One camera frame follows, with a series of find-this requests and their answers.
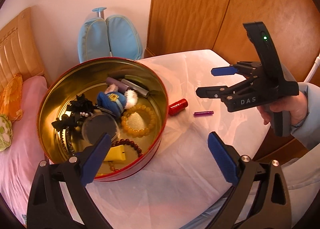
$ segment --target table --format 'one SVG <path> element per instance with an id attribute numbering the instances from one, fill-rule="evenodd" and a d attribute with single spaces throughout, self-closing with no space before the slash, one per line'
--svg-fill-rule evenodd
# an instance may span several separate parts
<path id="1" fill-rule="evenodd" d="M 229 64 L 211 50 L 180 52 L 139 61 L 163 81 L 169 103 L 186 98 L 189 106 L 169 117 L 159 149 L 137 174 L 115 182 L 94 181 L 87 190 L 114 229 L 179 229 L 217 201 L 230 187 L 207 147 L 216 131 L 240 155 L 251 158 L 259 149 L 269 126 L 256 108 L 229 113 L 219 99 L 201 99 L 200 86 L 231 86 L 241 75 L 211 75 L 213 67 Z M 193 117 L 193 112 L 213 110 L 214 115 Z M 72 217 L 81 222 L 61 185 Z"/>

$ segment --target green plush toy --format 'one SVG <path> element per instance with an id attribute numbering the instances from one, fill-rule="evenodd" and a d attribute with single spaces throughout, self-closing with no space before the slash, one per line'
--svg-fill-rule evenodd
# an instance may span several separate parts
<path id="1" fill-rule="evenodd" d="M 5 114 L 0 114 L 0 151 L 4 151 L 11 145 L 12 136 L 11 121 Z"/>

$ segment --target white wall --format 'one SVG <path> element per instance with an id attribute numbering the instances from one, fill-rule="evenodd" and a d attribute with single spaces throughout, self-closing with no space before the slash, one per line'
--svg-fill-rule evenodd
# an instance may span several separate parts
<path id="1" fill-rule="evenodd" d="M 95 7 L 106 6 L 105 18 L 112 14 L 127 16 L 136 27 L 142 45 L 147 41 L 151 0 L 6 0 L 0 9 L 0 29 L 28 6 L 32 7 L 32 28 L 36 45 L 55 80 L 79 63 L 77 39 L 86 19 L 94 17 Z"/>

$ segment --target wooden headboard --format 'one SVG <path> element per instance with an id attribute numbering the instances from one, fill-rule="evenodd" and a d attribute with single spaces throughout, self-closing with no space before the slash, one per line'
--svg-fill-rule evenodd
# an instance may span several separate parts
<path id="1" fill-rule="evenodd" d="M 15 74 L 23 81 L 45 76 L 45 69 L 36 48 L 28 7 L 0 30 L 0 92 Z"/>

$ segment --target pink bedsheet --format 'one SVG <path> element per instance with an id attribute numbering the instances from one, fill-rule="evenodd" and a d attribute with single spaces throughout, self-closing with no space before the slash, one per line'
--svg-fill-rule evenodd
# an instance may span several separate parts
<path id="1" fill-rule="evenodd" d="M 13 123 L 12 145 L 0 152 L 0 192 L 15 216 L 24 224 L 28 198 L 37 166 L 44 159 L 36 121 L 40 103 L 47 92 L 46 80 L 34 76 L 22 85 L 23 117 Z"/>

